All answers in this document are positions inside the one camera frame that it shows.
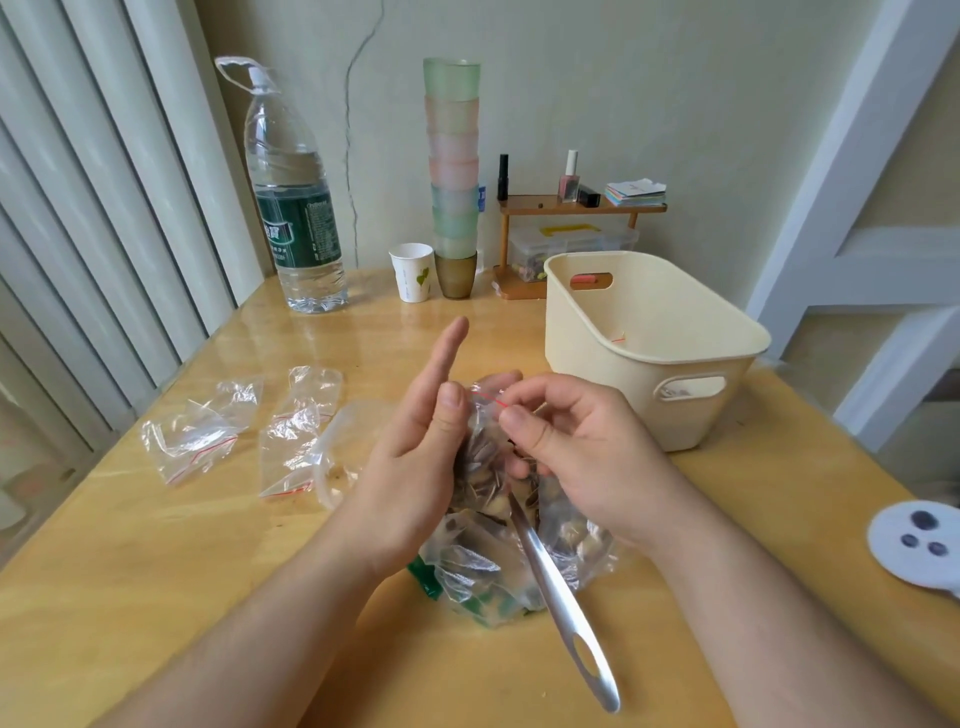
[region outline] red zipper line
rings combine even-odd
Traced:
[[[214,443],[213,445],[209,446],[208,448],[204,448],[204,449],[202,449],[202,450],[198,450],[197,452],[194,452],[194,453],[193,453],[193,457],[190,458],[190,462],[186,464],[186,467],[183,468],[182,470],[180,470],[177,474],[175,474],[175,475],[174,475],[173,477],[171,477],[169,480],[167,480],[167,485],[170,485],[170,483],[174,482],[174,480],[176,480],[176,479],[179,478],[181,475],[183,475],[183,474],[186,473],[188,470],[190,470],[190,468],[194,465],[194,463],[197,462],[197,458],[198,458],[198,457],[201,457],[201,456],[204,455],[205,453],[210,452],[212,449],[221,448],[222,446],[226,445],[227,443],[232,443],[232,442],[236,441],[236,439],[237,439],[237,436],[236,436],[236,435],[231,435],[230,437],[227,437],[227,438],[221,440],[219,443]]]
[[[483,398],[484,400],[486,400],[486,401],[495,401],[495,402],[496,402],[497,404],[499,404],[501,407],[506,407],[506,406],[507,406],[504,402],[498,400],[496,397],[491,397],[490,395],[485,395],[485,394],[484,394],[483,392],[481,392],[480,390],[475,390],[475,391],[473,392],[473,394],[475,394],[475,395],[480,395],[480,397],[482,397],[482,398]]]
[[[313,480],[307,480],[303,485],[294,488],[292,491],[283,491],[283,493],[270,493],[268,496],[264,497],[277,497],[277,496],[292,496],[294,493],[303,493],[308,491],[313,487]]]

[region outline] cream plastic basket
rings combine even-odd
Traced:
[[[696,447],[770,346],[763,326],[655,255],[565,253],[543,269],[553,371],[619,389],[664,450]],[[613,282],[570,287],[591,273]]]

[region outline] green bottle label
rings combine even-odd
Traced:
[[[313,268],[340,259],[330,193],[283,199],[256,196],[263,229],[280,268]]]

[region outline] basket handle hole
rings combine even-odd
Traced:
[[[656,397],[664,401],[705,400],[716,397],[727,388],[727,378],[720,375],[668,379],[657,387]]]
[[[578,273],[570,279],[570,289],[574,291],[599,291],[612,285],[610,273]]]

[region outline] ziplock bag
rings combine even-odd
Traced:
[[[473,511],[449,513],[420,548],[454,611],[495,627],[545,606],[514,530]]]
[[[290,394],[260,431],[260,497],[313,487],[311,452],[337,411],[344,376],[336,369],[294,367]]]
[[[221,381],[210,400],[189,400],[179,414],[145,422],[140,440],[163,482],[176,485],[191,473],[206,473],[226,457],[239,434],[250,426],[262,394],[259,376]]]
[[[322,505],[336,508],[354,486],[394,407],[383,400],[350,401],[326,426],[308,455]]]
[[[498,394],[485,391],[479,384],[470,387],[473,411],[467,424],[467,439],[457,450],[453,463],[450,507],[468,508],[506,521],[510,518],[510,505],[504,490],[503,458],[511,445],[496,421],[496,410],[503,406],[496,400]]]
[[[570,502],[554,476],[537,484],[540,524],[537,534],[574,592],[616,566],[616,541],[606,528],[590,521]]]
[[[613,570],[612,535],[570,503],[555,477],[532,473],[510,483],[571,590]],[[408,569],[427,594],[486,627],[545,606],[519,538],[499,518],[470,510],[447,513],[419,556]]]

